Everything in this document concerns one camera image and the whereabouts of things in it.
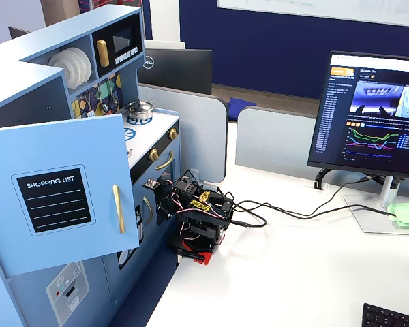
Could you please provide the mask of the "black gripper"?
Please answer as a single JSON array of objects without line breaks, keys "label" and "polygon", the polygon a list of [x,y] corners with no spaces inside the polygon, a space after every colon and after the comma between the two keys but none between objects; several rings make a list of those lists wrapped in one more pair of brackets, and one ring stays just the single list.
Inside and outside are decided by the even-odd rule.
[{"label": "black gripper", "polygon": [[177,182],[176,184],[162,182],[160,184],[162,195],[157,205],[157,225],[161,225],[175,213],[184,209],[184,205],[181,203],[181,194],[186,186],[187,182]]}]

